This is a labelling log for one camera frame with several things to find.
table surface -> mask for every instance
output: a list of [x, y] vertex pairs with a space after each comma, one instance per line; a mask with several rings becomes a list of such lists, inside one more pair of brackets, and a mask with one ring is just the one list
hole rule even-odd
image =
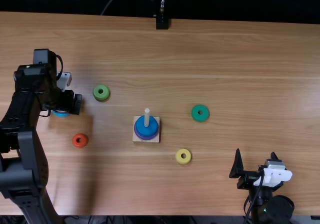
[[[295, 215], [320, 214], [320, 26], [173, 20], [156, 31], [153, 19], [0, 13], [0, 116], [38, 48], [61, 55], [84, 98], [80, 116], [37, 127], [59, 214], [242, 215], [248, 192], [228, 177], [237, 148], [247, 170], [275, 151], [294, 174], [276, 193]], [[108, 101], [94, 99], [98, 84]], [[196, 104], [208, 121], [192, 119]], [[161, 119], [159, 144], [132, 142], [146, 107]], [[72, 145], [77, 133], [87, 147]], [[20, 213], [0, 196], [0, 214]]]

orange ring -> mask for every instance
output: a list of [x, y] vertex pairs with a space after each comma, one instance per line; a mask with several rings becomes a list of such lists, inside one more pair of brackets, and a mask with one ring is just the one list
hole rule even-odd
[[88, 137], [83, 134], [77, 134], [72, 138], [72, 144], [77, 148], [83, 148], [88, 144]]

purple ring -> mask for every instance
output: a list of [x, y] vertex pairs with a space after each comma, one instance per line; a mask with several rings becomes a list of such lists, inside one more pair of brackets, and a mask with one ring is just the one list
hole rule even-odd
[[139, 133], [138, 133], [138, 131], [137, 131], [136, 125], [134, 126], [134, 131], [135, 131], [136, 136], [139, 137], [140, 139], [142, 139], [142, 140], [151, 140], [151, 139], [155, 138], [156, 135], [158, 135], [158, 133], [159, 133], [159, 127], [158, 127], [158, 130], [156, 131], [156, 133], [155, 133], [154, 135], [148, 136], [148, 137], [144, 137], [144, 136], [142, 136], [142, 135], [139, 135]]

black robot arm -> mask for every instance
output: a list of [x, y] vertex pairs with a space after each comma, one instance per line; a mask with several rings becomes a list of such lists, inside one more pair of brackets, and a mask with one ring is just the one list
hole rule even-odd
[[[57, 86], [57, 55], [35, 50], [33, 64], [14, 73], [15, 92], [0, 122], [0, 191], [24, 213], [29, 224], [61, 224], [46, 191], [48, 162], [36, 132], [41, 111], [78, 114], [82, 95]], [[16, 150], [18, 157], [2, 154]]]
[[292, 173], [278, 159], [274, 152], [271, 158], [260, 165], [257, 171], [244, 170], [240, 150], [235, 152], [234, 164], [229, 178], [238, 178], [237, 188], [249, 191], [244, 204], [250, 201], [243, 224], [247, 224], [251, 212], [252, 224], [289, 224], [295, 205], [292, 200], [283, 195], [273, 196], [273, 192], [283, 186], [284, 181], [291, 179]]

white peg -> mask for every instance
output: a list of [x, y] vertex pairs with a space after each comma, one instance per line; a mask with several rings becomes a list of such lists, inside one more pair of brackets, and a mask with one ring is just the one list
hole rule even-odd
[[149, 118], [150, 118], [150, 109], [149, 108], [146, 108], [145, 110], [145, 113], [144, 113], [144, 124], [145, 124], [145, 127], [148, 127], [149, 126]]

